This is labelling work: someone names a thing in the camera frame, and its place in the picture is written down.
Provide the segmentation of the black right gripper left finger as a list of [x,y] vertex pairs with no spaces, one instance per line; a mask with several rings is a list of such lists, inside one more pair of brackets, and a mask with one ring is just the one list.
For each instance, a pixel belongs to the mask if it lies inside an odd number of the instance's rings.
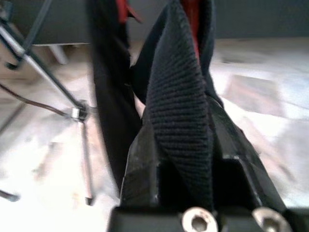
[[161,151],[151,125],[144,125],[131,144],[121,189],[121,206],[157,206]]

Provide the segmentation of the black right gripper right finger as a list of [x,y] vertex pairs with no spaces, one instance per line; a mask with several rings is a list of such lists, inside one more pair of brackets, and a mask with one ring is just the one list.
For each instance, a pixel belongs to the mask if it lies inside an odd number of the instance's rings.
[[285,211],[286,206],[253,145],[217,101],[211,97],[208,101],[214,128],[215,206]]

